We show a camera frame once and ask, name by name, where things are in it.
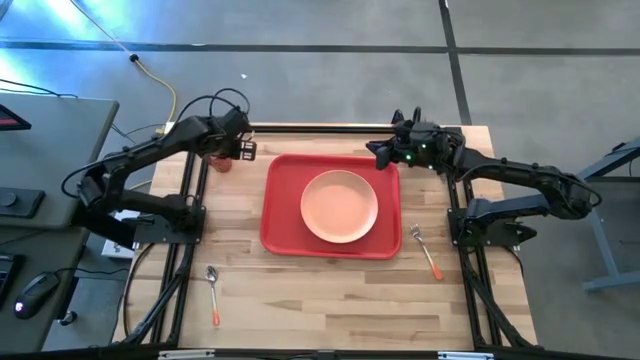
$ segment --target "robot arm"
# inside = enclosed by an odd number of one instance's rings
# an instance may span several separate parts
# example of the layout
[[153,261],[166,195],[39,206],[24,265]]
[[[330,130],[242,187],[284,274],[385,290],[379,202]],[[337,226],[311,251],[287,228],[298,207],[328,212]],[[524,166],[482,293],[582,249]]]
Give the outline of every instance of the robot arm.
[[83,218],[78,223],[125,247],[131,247],[134,231],[107,215],[113,211],[128,209],[152,214],[138,223],[167,226],[176,233],[197,231],[204,216],[201,209],[187,205],[186,199],[179,194],[158,197],[126,190],[127,177],[181,151],[201,157],[214,155],[254,160],[256,144],[242,140],[242,136],[250,131],[246,113],[234,107],[222,117],[191,116],[176,123],[162,137],[108,154],[90,165],[77,184],[78,198],[84,207]]
[[[524,164],[482,155],[465,147],[459,132],[420,121],[420,109],[412,120],[405,120],[397,110],[391,139],[371,141],[367,148],[376,156],[376,167],[389,163],[406,163],[446,173],[455,181],[477,178],[491,179],[537,189],[541,195],[491,202],[474,199],[469,203],[460,227],[474,234],[486,233],[498,220],[515,221],[516,217],[551,214],[560,219],[582,219],[600,202],[600,196],[575,175],[563,173],[553,166]],[[592,203],[592,195],[598,200]],[[527,231],[527,238],[532,237]]]

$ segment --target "fork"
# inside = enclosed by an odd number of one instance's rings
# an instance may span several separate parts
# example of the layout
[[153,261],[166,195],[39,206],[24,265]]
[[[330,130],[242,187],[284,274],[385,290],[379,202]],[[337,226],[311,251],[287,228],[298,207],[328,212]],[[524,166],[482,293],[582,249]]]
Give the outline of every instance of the fork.
[[424,254],[427,255],[427,259],[429,259],[429,264],[431,264],[431,269],[433,270],[433,276],[436,278],[436,280],[444,279],[442,273],[440,272],[440,269],[438,269],[438,265],[433,262],[433,259],[431,259],[431,255],[429,255],[427,247],[424,245],[424,241],[422,240],[422,235],[420,234],[420,228],[418,227],[418,224],[411,225],[411,227],[409,227],[409,231],[411,231],[411,236],[413,236],[416,240],[418,240],[418,242],[420,242],[422,250],[424,250]]

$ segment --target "computer mouse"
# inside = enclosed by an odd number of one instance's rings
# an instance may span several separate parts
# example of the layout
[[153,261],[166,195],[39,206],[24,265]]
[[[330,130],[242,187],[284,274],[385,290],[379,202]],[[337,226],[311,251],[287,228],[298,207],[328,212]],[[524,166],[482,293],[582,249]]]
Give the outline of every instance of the computer mouse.
[[38,313],[59,283],[60,279],[52,272],[44,272],[36,276],[16,298],[13,313],[18,319],[31,318]]

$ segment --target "desk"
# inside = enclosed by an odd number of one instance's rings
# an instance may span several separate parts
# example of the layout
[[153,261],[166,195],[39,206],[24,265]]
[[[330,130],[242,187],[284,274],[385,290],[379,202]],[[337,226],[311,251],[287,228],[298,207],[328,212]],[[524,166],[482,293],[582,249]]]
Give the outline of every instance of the desk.
[[[464,127],[467,146],[493,155],[487,127]],[[468,350],[472,348],[457,251],[449,244],[446,184],[426,169],[399,166],[404,239],[387,261],[279,256],[260,243],[267,169],[283,153],[371,156],[372,134],[256,134],[255,162],[234,162],[227,174],[209,173],[207,220],[196,247],[184,314],[182,348]],[[156,167],[151,193],[177,193],[186,154]],[[499,183],[473,182],[477,197],[502,198]],[[408,234],[418,223],[445,280],[437,282],[419,244]],[[158,296],[167,246],[156,246],[131,288],[132,326]],[[529,341],[535,333],[518,263],[501,248],[487,259],[497,303]],[[219,269],[221,326],[211,322],[205,268]],[[165,324],[173,314],[169,306]],[[486,312],[479,306],[485,338]],[[123,337],[119,322],[114,340]]]
[[[28,170],[33,170],[38,166],[46,168],[47,161],[51,166],[50,161],[54,159],[68,168],[68,170],[59,169],[50,173],[49,177],[45,177],[50,184],[48,184],[49,188],[43,188],[47,193],[43,204],[46,201],[53,202],[52,199],[56,196],[54,192],[60,193],[60,183],[67,173],[97,159],[118,109],[118,103],[115,101],[16,94],[0,94],[0,104],[30,122],[33,125],[32,129],[37,128],[38,131],[44,129],[50,132],[52,139],[57,137],[55,139],[61,144],[55,148],[46,149],[46,154],[42,154],[41,158],[33,158],[29,162],[20,164],[20,166],[31,168]],[[19,145],[34,147],[37,144],[29,141],[29,131],[32,130],[26,131],[20,134],[21,139],[25,141],[20,142]],[[12,136],[14,136],[13,132],[1,132],[0,142],[4,141],[6,145],[9,143],[7,140],[11,140]],[[3,165],[11,163],[11,157],[15,155],[12,151],[20,151],[20,146],[16,149],[5,149],[0,146],[3,150],[0,153],[2,170],[6,171]],[[11,171],[23,170],[20,166],[12,166]],[[5,182],[7,177],[0,176],[0,186],[36,186],[30,183],[5,185]],[[84,229],[74,227],[51,230],[0,226],[0,243],[38,230],[44,230],[44,232],[8,245],[0,244],[0,252],[25,256],[22,269],[18,272],[9,295],[0,308],[0,339],[2,339],[0,353],[40,351],[53,320],[60,308],[65,305],[64,300],[69,293],[73,272],[65,271],[59,275],[60,285],[42,309],[31,319],[17,319],[13,314],[13,303],[20,291],[41,272],[77,266],[82,247],[89,234]]]

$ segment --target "orange handle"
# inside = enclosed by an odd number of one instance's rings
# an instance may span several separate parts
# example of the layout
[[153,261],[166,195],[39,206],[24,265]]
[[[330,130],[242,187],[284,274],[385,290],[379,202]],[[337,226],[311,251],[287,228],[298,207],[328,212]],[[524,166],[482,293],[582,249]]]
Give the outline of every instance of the orange handle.
[[436,278],[436,280],[444,280],[444,276],[442,276],[440,269],[438,269],[438,265],[432,264],[431,269],[433,269],[433,276]]
[[220,315],[218,315],[218,310],[213,311],[213,325],[214,326],[220,325]]

